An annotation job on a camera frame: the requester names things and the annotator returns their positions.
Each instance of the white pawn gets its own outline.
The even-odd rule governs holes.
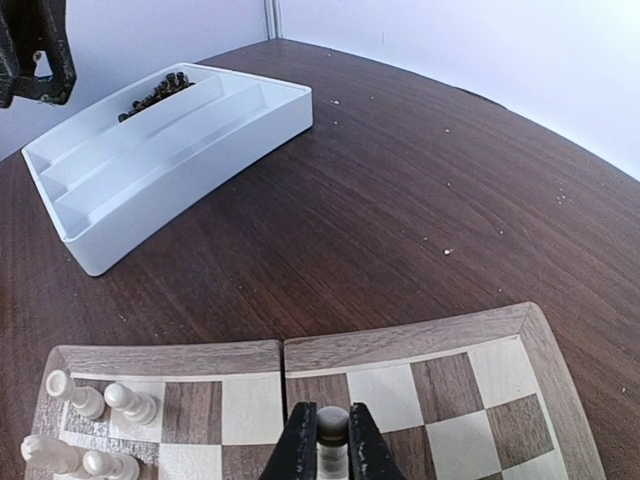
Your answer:
[[[318,410],[318,478],[349,478],[349,413],[340,407]]]
[[[92,387],[76,387],[75,382],[62,370],[54,370],[46,381],[47,393],[54,398],[69,400],[78,414],[89,420],[100,418],[104,412],[104,399]]]
[[[70,474],[73,478],[91,478],[82,466],[82,457],[86,450],[73,447],[62,440],[29,435],[20,446],[22,457],[34,468],[42,468],[50,473]]]
[[[147,425],[155,418],[158,406],[148,394],[134,392],[121,383],[112,383],[104,391],[104,399],[114,410],[133,423]]]
[[[91,475],[109,480],[137,480],[140,465],[126,453],[105,453],[92,450],[84,454],[84,469]]]

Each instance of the table surface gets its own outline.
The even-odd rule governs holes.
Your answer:
[[[3,478],[22,475],[56,345],[282,340],[527,300],[609,478],[640,478],[639,183],[499,105],[369,60],[279,40],[204,63],[310,85],[314,127],[100,278],[60,242],[21,156],[0,163]]]

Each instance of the folding chessboard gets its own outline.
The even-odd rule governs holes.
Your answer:
[[[284,344],[54,349],[100,392],[114,381],[155,397],[145,427],[96,422],[41,387],[32,433],[142,464],[143,480],[255,479],[283,428],[283,405],[369,407],[408,480],[604,479],[586,416],[540,309],[461,317]],[[28,480],[63,480],[27,468]]]
[[[141,480],[254,480],[283,428],[280,344],[276,341],[175,347],[57,347],[50,371],[101,393],[115,381],[160,404],[146,426],[107,409],[98,421],[41,389],[32,433],[71,445],[128,453]],[[26,479],[62,480],[27,468]]]

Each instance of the white tray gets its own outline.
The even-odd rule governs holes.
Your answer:
[[[178,71],[196,84],[118,123]],[[180,63],[90,106],[22,153],[58,235],[97,276],[312,124],[309,87]]]

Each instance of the white wall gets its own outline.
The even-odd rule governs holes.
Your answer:
[[[279,0],[285,38],[501,103],[640,180],[638,0]]]
[[[78,74],[63,107],[16,98],[0,110],[0,160],[84,107],[162,67],[267,39],[263,0],[71,0]]]

